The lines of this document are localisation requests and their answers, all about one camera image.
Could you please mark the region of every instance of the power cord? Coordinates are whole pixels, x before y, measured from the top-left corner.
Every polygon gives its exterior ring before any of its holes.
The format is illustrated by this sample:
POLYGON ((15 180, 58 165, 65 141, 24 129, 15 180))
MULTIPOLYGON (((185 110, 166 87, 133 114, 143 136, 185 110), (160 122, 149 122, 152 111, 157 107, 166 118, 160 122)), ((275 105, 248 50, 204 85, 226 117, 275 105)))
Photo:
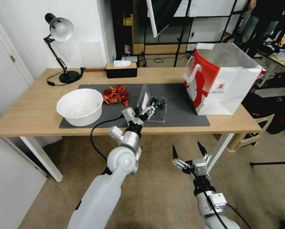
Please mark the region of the power cord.
MULTIPOLYGON (((84 71, 86 70, 86 68, 81 67, 80 70, 81 70, 81 73, 80 73, 80 78, 79 78, 79 79, 82 78, 82 75, 83 75, 84 71)), ((58 74, 60 74, 60 73, 62 73, 62 72, 63 72, 63 71, 60 71, 60 72, 58 72, 58 73, 56 73, 56 74, 54 74, 54 75, 52 75, 52 76, 49 76, 49 77, 46 79, 46 82, 47 82, 50 86, 64 86, 64 85, 70 84, 70 83, 66 83, 66 84, 55 84, 54 82, 48 81, 51 77, 54 77, 54 76, 56 76, 56 75, 58 75, 58 74)))
POLYGON ((203 191, 203 193, 205 194, 205 197, 206 197, 208 203, 210 204, 212 210, 214 211, 215 215, 217 216, 218 220, 221 222, 221 224, 223 225, 223 227, 224 227, 225 229, 228 229, 228 227, 224 224, 223 220, 221 219, 220 215, 216 212, 216 210, 215 210, 215 208, 214 208, 214 206, 213 206, 213 204, 212 204, 212 202, 211 202, 211 199, 209 198, 209 196, 207 195, 207 193, 206 193, 205 191, 203 191))
POLYGON ((168 58, 175 59, 175 57, 159 57, 159 58, 151 58, 151 59, 154 60, 155 63, 160 64, 160 63, 163 63, 163 62, 164 62, 163 59, 168 59, 168 58))
MULTIPOLYGON (((190 172, 194 175, 195 177, 195 180, 197 180, 197 175, 195 174, 194 170, 190 170, 190 172)), ((212 202, 211 202, 211 199, 209 198, 209 196, 207 195, 206 191, 203 191, 208 203, 210 204, 212 210, 214 211, 214 214, 217 216, 218 220, 220 221, 220 223, 223 225, 223 227, 225 229, 228 229, 228 227, 224 224, 223 220, 221 219, 221 217, 219 216, 219 214, 216 212, 212 202)))
POLYGON ((230 204, 227 204, 227 206, 231 207, 238 214, 238 216, 240 216, 240 218, 244 221, 244 223, 248 226, 248 228, 251 229, 248 222, 246 222, 246 220, 243 218, 243 216, 241 216, 241 214, 233 206, 231 206, 230 204))
POLYGON ((101 157, 104 158, 105 161, 107 161, 107 158, 106 158, 106 156, 104 156, 104 155, 97 149, 97 147, 95 146, 95 144, 94 144, 94 142, 93 142, 93 140, 92 140, 92 133, 94 132, 95 128, 97 128, 97 127, 100 126, 101 124, 104 124, 104 123, 107 123, 107 122, 116 121, 116 120, 122 119, 122 118, 124 118, 123 115, 121 115, 120 117, 115 118, 115 119, 110 119, 110 120, 107 120, 107 121, 100 122, 100 123, 98 123, 97 125, 95 125, 94 128, 93 128, 92 131, 91 131, 91 134, 90 134, 91 144, 92 144, 92 146, 94 147, 94 149, 97 151, 97 153, 98 153, 101 157))

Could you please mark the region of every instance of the red and white paper bag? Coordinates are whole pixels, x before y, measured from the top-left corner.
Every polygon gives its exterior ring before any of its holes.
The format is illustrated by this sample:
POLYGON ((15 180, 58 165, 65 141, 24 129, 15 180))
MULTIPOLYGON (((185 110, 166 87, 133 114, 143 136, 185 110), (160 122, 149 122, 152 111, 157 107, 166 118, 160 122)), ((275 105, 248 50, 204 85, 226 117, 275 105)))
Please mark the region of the red and white paper bag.
POLYGON ((232 115, 265 70, 233 43, 199 43, 183 75, 198 115, 232 115))

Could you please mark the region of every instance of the floor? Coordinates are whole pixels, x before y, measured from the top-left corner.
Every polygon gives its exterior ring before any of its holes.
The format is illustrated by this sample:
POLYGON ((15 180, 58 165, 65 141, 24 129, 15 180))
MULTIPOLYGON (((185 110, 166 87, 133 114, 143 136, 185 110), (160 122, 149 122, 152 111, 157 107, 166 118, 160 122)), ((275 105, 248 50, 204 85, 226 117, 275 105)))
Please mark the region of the floor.
MULTIPOLYGON (((158 57, 161 56, 147 56, 148 59, 158 57)), ((173 66, 174 59, 163 60, 161 64, 147 60, 147 65, 173 66)), ((181 66, 186 62, 186 57, 178 61, 181 66)), ((172 165, 172 145, 180 159, 190 160, 201 157, 197 141, 208 152, 217 142, 213 135, 142 136, 143 153, 138 172, 125 179, 121 198, 106 228, 200 229, 204 219, 198 212, 194 186, 188 175, 172 165)), ((96 136, 94 142, 105 155, 117 146, 108 136, 96 136)), ((63 174, 63 179, 55 182, 48 176, 20 229, 67 228, 71 214, 88 186, 106 166, 88 137, 63 137, 44 149, 63 174)), ((251 168, 249 162, 284 160, 284 133, 265 133, 257 146, 245 146, 236 153, 224 151, 210 173, 210 181, 253 229, 278 228, 279 220, 285 220, 285 165, 251 168)), ((240 228, 247 228, 230 208, 225 209, 229 219, 236 221, 240 228)))

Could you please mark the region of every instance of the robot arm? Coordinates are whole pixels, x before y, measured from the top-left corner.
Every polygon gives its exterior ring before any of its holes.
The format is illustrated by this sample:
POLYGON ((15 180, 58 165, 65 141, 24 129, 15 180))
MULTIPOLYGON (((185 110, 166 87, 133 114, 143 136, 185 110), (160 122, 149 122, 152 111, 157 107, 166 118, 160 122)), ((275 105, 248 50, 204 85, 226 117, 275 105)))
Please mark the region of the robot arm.
POLYGON ((128 174, 134 175, 141 155, 139 139, 143 122, 154 114, 154 103, 138 116, 131 107, 122 111, 129 127, 123 133, 113 126, 108 134, 118 143, 108 155, 107 166, 111 175, 97 176, 73 212, 68 229, 103 229, 121 195, 121 185, 128 174))
POLYGON ((199 142, 198 145, 204 156, 203 158, 184 162, 178 158, 176 149, 173 146, 172 163, 188 174, 189 181, 194 184, 194 195, 198 201, 197 207, 200 215, 205 218, 206 223, 202 229, 240 229, 236 222, 229 220, 226 216, 218 216, 218 213, 224 212, 223 208, 227 201, 223 193, 216 193, 215 188, 209 182, 207 168, 212 155, 207 154, 205 148, 199 142))

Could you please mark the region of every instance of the black lamp base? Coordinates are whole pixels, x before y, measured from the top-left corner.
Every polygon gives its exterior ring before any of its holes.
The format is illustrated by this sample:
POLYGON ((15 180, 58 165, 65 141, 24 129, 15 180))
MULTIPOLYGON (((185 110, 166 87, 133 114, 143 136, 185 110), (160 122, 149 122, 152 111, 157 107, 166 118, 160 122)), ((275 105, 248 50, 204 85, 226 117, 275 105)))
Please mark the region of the black lamp base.
POLYGON ((62 83, 72 83, 80 79, 80 73, 68 71, 67 73, 62 73, 59 79, 62 83))

